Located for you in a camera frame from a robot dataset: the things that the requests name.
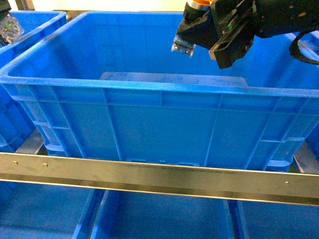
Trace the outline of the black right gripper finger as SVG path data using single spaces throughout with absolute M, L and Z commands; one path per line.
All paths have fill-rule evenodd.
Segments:
M 188 1 L 176 36 L 188 45 L 213 47 L 219 40 L 214 16 L 208 1 Z

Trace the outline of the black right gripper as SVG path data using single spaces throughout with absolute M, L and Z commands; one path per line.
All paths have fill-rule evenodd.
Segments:
M 220 69 L 243 58 L 255 34 L 270 38 L 319 28 L 318 0 L 215 0 L 210 8 L 217 40 L 209 55 Z

